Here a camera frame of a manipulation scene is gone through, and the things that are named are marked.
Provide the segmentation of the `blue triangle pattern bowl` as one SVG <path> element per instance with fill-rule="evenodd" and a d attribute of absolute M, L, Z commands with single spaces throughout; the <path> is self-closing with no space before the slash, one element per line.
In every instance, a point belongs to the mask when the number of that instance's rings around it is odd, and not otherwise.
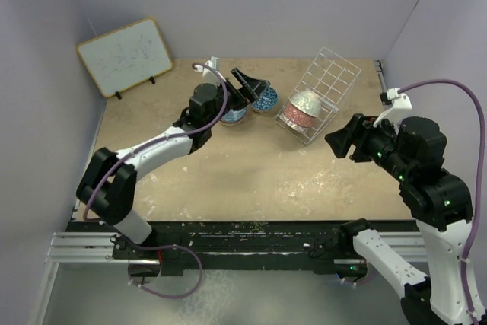
<path fill-rule="evenodd" d="M 269 112 L 278 101 L 278 94 L 272 87 L 267 87 L 260 95 L 259 99 L 251 104 L 254 112 L 266 113 Z"/>

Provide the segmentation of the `blue floral pattern bowl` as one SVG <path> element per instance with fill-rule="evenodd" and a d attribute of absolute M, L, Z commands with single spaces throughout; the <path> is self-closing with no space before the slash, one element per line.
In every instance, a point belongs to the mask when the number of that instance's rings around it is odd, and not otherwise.
<path fill-rule="evenodd" d="M 242 116 L 245 117 L 246 114 L 247 110 L 245 108 L 241 110 L 229 110 L 221 119 L 240 119 Z"/>

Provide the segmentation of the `white bowl maroon pattern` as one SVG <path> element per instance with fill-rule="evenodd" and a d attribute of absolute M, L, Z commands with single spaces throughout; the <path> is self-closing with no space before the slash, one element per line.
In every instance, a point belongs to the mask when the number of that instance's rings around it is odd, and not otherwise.
<path fill-rule="evenodd" d="M 301 125 L 298 125 L 297 123 L 294 123 L 293 121 L 291 121 L 289 119 L 284 119 L 284 120 L 282 120 L 282 122 L 287 127 L 290 127 L 291 129 L 293 129 L 297 133 L 300 133 L 302 135 L 306 135 L 307 134 L 307 131 L 308 131 L 308 128 L 307 127 L 303 127 Z"/>

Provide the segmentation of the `orange floral pattern bowl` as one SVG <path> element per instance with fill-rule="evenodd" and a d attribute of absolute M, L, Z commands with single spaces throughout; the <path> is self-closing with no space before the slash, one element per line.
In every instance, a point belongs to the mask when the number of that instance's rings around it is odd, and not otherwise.
<path fill-rule="evenodd" d="M 284 115 L 296 125 L 304 128 L 314 126 L 316 118 L 299 110 L 296 106 L 288 103 L 284 108 Z"/>

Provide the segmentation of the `white bowl green pattern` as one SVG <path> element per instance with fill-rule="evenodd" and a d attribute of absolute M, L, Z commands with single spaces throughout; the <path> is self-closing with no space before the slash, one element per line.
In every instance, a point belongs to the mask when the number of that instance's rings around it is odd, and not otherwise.
<path fill-rule="evenodd" d="M 299 91 L 290 97 L 290 103 L 303 113 L 317 118 L 321 111 L 321 100 L 311 90 Z"/>

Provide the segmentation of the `red rimmed bowl underneath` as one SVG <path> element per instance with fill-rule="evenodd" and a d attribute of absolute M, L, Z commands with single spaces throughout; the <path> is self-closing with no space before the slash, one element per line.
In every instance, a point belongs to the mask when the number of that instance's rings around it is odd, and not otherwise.
<path fill-rule="evenodd" d="M 240 119 L 221 119 L 220 122 L 225 126 L 235 126 L 238 123 L 241 123 L 244 120 L 242 116 Z"/>

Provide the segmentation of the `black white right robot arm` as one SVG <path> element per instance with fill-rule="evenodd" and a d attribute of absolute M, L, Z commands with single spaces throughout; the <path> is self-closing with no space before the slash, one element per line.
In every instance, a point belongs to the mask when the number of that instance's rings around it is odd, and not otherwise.
<path fill-rule="evenodd" d="M 471 194 L 443 167 L 447 138 L 438 124 L 412 116 L 394 128 L 357 113 L 325 140 L 337 158 L 373 161 L 398 182 L 424 241 L 429 272 L 410 265 L 363 218 L 341 226 L 339 251 L 362 256 L 388 281 L 410 324 L 484 324 L 473 269 L 461 256 L 473 228 Z"/>

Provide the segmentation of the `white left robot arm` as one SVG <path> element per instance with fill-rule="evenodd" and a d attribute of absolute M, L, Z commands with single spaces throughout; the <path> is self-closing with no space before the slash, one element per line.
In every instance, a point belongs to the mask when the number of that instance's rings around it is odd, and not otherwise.
<path fill-rule="evenodd" d="M 86 212 L 94 212 L 123 235 L 140 258 L 154 254 L 158 239 L 153 227 L 133 208 L 137 182 L 167 162 L 199 150 L 223 115 L 246 109 L 270 86 L 269 81 L 251 78 L 234 68 L 231 74 L 240 82 L 236 88 L 209 65 L 194 63 L 192 67 L 213 75 L 216 82 L 197 85 L 178 120 L 160 135 L 118 151 L 95 151 L 76 189 Z"/>

